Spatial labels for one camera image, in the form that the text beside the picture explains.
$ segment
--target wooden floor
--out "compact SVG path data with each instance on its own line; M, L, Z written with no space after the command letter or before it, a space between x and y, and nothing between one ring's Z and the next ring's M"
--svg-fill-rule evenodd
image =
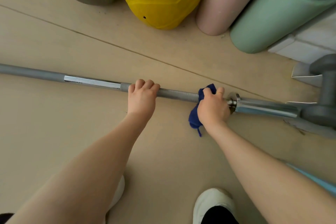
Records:
M108 7L0 0L0 63L119 82L153 79L190 92L215 83L227 93L281 102L315 101L319 92L290 79L293 60L240 52L228 33L199 31L194 14L171 31L149 28L124 0ZM126 94L110 90L8 75L0 75L0 89L0 213L15 212L127 111ZM215 142L189 127L193 107L157 100L110 223L191 223L197 196L210 187L231 192L240 223L265 223ZM268 117L233 115L229 125L274 157L336 183L335 140Z

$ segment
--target left hand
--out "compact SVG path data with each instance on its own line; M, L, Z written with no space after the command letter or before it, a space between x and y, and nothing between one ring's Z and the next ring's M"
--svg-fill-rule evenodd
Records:
M155 110L156 93L160 89L159 84L152 80L145 82L142 79L128 87L128 112L150 119Z

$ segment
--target forearm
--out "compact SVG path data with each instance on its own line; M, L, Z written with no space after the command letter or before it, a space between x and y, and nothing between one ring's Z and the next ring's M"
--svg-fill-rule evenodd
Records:
M103 220L132 147L147 121L140 116L127 115L112 132L97 140L54 175L10 223L27 223L27 215L37 224L44 221L59 223L58 218L62 218L62 223ZM34 216L41 215L41 209L54 219L45 215L48 219L37 221Z
M324 189L222 124L207 129L270 224L333 223L336 201Z

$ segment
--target floor seam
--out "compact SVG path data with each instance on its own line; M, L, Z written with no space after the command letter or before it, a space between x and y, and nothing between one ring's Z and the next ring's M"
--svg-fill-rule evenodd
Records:
M89 37L89 38L91 38L91 39L95 39L95 40L100 41L100 42L103 42L103 43L105 43L105 44L109 44L109 45L112 45L112 46L114 46L114 47L117 47L117 48L120 48L120 49L129 51L129 52L135 53L135 54L140 55L140 56L143 56L143 57L145 57L145 58L148 58L148 59L151 59L151 60L158 61L158 62L163 63L163 64L166 64L166 65L168 65L168 66L172 66L172 67L175 67L175 68L177 68L177 69L180 69L180 70L183 70L183 71L186 71L186 72L189 72L189 73L198 75L198 76L200 76L200 77L203 77L203 78L206 78L206 79L209 79L209 80L212 80L212 81L215 81L215 82L218 82L218 83L221 83L221 84L224 84L224 85L227 85L227 86L236 88L236 89L238 89L238 90L242 90L242 91L244 91L244 92L247 92L247 93L250 93L250 94L253 94L253 95L262 97L262 98L267 99L267 100L271 100L271 101L279 102L279 101L277 101L277 100L274 100L274 99L271 99L271 98L267 98L267 97L265 97L265 96L262 96L262 95L260 95L260 94L257 94L257 93L254 93L254 92L251 92L251 91L248 91L248 90L245 90L245 89L242 89L242 88L240 88L240 87L237 87L237 86L234 86L234 85L231 85L231 84L228 84L228 83L219 81L219 80L214 79L214 78L211 78L211 77L207 77L207 76L205 76L205 75L201 75L201 74L199 74L199 73L196 73L196 72L187 70L187 69L185 69L185 68L182 68L182 67L179 67L179 66L176 66L176 65L167 63L167 62L165 62L165 61L162 61L162 60L159 60L159 59L156 59L156 58L147 56L147 55L145 55L145 54L142 54L142 53L139 53L139 52L130 50L130 49L128 49L128 48L125 48L125 47L122 47L122 46L119 46L119 45L116 45L116 44L112 44L112 43L107 42L107 41L105 41L105 40L102 40L102 39L99 39L99 38L96 38L96 37L93 37L93 36L90 36L90 35L86 35L86 34L84 34L84 33L82 33L82 32L79 32L79 31L76 31L76 30L73 30L73 29L64 27L64 26L62 26L62 25L56 24L56 23L51 22L51 21L47 21L47 20L45 20L45 19L36 17L36 16L34 16L34 15L26 14L26 13L24 13L24 12L22 12L22 11L19 11L19 10L13 9L13 8L10 8L10 7L8 7L8 6L1 5L1 4L0 4L0 6L3 7L3 8L6 8L6 9L12 10L12 11L14 11L14 12L16 12L16 13L19 13L19 14L23 14L23 15L29 16L29 17L31 17L31 18L34 18L34 19L37 19L37 20L40 20L40 21L43 21L43 22L52 24L52 25L54 25L54 26L57 26L57 27L60 27L60 28L63 28L63 29L72 31L72 32L74 32L74 33L77 33L77 34L80 34L80 35Z

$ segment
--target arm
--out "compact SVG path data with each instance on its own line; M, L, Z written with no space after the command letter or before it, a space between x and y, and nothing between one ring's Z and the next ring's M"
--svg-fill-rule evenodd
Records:
M54 175L8 224L101 223L159 88L150 80L130 85L124 120Z
M336 200L323 188L233 132L224 88L204 89L199 120L218 143L253 203L270 224L325 223L336 220Z

